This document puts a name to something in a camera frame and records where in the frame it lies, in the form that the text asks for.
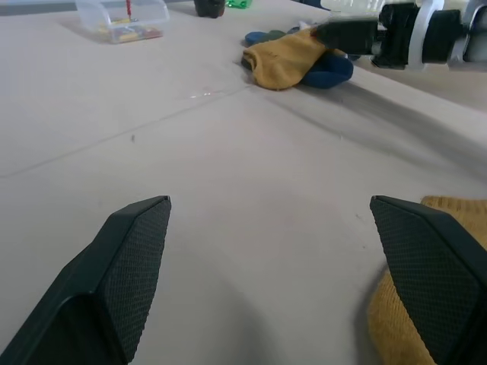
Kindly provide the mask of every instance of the clear plastic box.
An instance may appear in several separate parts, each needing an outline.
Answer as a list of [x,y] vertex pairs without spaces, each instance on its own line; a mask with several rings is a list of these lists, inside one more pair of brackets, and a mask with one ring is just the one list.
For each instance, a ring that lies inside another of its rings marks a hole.
[[96,38],[123,43],[161,37],[169,21],[163,0],[75,0],[83,26]]

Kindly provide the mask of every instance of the white tabletop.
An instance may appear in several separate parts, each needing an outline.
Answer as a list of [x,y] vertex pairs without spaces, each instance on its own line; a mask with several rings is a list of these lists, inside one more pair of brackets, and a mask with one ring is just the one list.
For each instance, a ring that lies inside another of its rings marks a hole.
[[334,90],[259,89],[244,35],[325,11],[169,8],[165,37],[122,45],[76,13],[0,22],[0,350],[111,212],[170,195],[135,363],[377,363],[370,197],[485,197],[485,115],[360,68]]

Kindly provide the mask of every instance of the table surface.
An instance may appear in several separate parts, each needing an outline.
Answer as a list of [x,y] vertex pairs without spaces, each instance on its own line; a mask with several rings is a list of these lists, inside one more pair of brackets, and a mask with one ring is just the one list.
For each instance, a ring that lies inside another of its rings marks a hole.
[[333,90],[253,85],[244,35],[316,8],[169,9],[165,37],[122,45],[76,13],[0,22],[0,350],[111,212],[170,195],[135,363],[377,363],[368,202],[485,197],[485,114],[362,68]]

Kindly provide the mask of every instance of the white table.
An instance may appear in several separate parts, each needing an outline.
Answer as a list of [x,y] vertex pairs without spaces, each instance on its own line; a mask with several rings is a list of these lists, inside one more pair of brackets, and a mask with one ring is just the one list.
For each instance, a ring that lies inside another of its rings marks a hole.
[[369,199],[485,197],[485,115],[360,68],[335,90],[254,86],[244,34],[324,11],[170,10],[164,38],[116,46],[76,13],[0,22],[0,349],[111,212],[168,194],[135,363],[375,363]]

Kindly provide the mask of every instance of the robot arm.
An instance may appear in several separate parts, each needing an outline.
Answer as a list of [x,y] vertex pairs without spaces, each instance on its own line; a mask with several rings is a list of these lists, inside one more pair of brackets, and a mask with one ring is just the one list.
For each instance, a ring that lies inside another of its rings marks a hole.
[[380,68],[421,70],[428,63],[453,71],[487,71],[487,0],[442,10],[444,0],[387,4],[379,18],[331,20],[317,39],[350,55],[372,55]]

